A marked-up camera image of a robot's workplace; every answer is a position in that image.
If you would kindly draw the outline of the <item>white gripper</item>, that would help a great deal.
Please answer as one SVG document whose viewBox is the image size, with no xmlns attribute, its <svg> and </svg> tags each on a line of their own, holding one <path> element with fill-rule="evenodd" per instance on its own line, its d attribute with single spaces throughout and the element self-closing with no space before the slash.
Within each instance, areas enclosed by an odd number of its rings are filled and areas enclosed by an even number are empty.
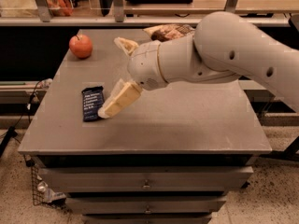
<svg viewBox="0 0 299 224">
<path fill-rule="evenodd" d="M 128 72 L 134 81 L 120 79 L 115 84 L 110 96 L 98 110 L 98 116 L 102 119 L 114 117 L 135 102 L 141 96 L 142 88 L 153 91 L 167 86 L 158 59 L 160 41 L 151 41 L 139 46 L 134 40 L 116 37 L 114 43 L 127 56 L 131 56 Z"/>
</svg>

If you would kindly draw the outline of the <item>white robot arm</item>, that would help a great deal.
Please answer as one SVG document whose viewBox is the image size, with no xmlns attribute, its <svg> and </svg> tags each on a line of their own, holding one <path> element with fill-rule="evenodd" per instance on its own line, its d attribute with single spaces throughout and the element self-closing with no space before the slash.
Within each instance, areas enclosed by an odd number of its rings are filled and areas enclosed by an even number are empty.
<svg viewBox="0 0 299 224">
<path fill-rule="evenodd" d="M 109 119 L 141 96 L 172 82 L 225 83 L 247 77 L 299 112 L 299 50 L 276 41 L 229 12 L 206 15 L 192 35 L 137 47 L 120 80 L 98 110 Z"/>
</svg>

